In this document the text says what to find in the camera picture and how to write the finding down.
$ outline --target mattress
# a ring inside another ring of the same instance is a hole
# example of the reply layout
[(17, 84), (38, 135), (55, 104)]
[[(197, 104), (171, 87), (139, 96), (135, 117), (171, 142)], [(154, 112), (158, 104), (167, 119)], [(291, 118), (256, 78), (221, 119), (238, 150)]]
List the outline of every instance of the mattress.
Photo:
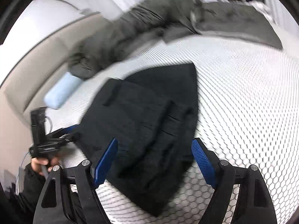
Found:
[[(161, 41), (85, 81), (61, 109), (48, 109), (47, 116), (52, 119), (53, 130), (77, 124), (108, 78), (124, 79), (146, 68), (192, 61), (198, 75), (199, 100), (195, 137), (233, 166), (257, 165), (274, 202), (278, 223), (285, 223), (298, 206), (299, 190), (299, 56), (296, 50), (286, 49), (287, 41), (282, 41), (282, 51), (199, 35), (170, 44)], [(63, 167), (76, 166), (85, 159), (74, 144), (68, 148), (71, 154), (63, 159)], [(224, 223), (231, 222), (238, 191), (235, 185)], [(115, 223), (198, 223), (213, 189), (194, 163), (159, 217), (140, 209), (107, 181), (97, 194)]]

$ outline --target gray blanket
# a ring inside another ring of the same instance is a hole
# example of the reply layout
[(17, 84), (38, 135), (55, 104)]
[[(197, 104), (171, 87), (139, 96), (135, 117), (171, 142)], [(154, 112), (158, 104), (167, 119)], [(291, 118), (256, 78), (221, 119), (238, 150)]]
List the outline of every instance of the gray blanket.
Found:
[(80, 42), (67, 59), (68, 68), (74, 76), (88, 79), (140, 46), (144, 49), (160, 38), (169, 42), (193, 33), (282, 48), (272, 26), (253, 7), (199, 0), (145, 0)]

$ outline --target human hand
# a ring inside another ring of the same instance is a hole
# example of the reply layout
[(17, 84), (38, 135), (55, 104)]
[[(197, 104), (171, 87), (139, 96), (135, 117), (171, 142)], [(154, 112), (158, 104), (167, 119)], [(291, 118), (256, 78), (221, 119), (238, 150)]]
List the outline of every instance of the human hand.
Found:
[[(49, 160), (46, 158), (32, 158), (31, 159), (31, 167), (33, 171), (37, 172), (39, 175), (44, 176), (44, 174), (41, 171), (41, 165), (47, 165), (49, 163)], [(59, 165), (59, 158), (54, 157), (51, 159), (51, 167), (48, 168), (48, 172), (50, 172), (55, 165)]]

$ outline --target beige headboard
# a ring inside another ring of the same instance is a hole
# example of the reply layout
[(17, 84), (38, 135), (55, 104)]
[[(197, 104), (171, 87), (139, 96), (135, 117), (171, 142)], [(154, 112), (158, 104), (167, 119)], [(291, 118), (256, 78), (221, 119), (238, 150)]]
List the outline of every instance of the beige headboard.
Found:
[(32, 48), (5, 80), (5, 96), (16, 115), (30, 124), (29, 112), (44, 106), (44, 96), (67, 71), (65, 58), (80, 40), (109, 23), (101, 14), (76, 20)]

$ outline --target metal screw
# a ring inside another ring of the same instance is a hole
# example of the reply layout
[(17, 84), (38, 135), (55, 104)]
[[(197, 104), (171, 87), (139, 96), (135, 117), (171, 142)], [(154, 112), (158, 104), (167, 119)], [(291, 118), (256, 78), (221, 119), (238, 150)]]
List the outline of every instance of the metal screw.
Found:
[(220, 164), (221, 164), (222, 166), (227, 166), (227, 165), (228, 165), (228, 161), (226, 161), (226, 160), (221, 160), (221, 161), (220, 161)]
[(58, 165), (55, 165), (55, 166), (52, 168), (52, 170), (53, 170), (54, 172), (56, 172), (58, 169), (59, 169), (59, 166), (58, 166)]
[(90, 163), (89, 160), (84, 160), (84, 161), (82, 162), (82, 165), (83, 165), (83, 166), (87, 166), (89, 163)]
[(256, 170), (258, 170), (258, 167), (257, 167), (257, 166), (255, 166), (255, 165), (251, 165), (251, 166), (250, 166), (250, 168), (251, 168), (253, 171), (256, 171)]

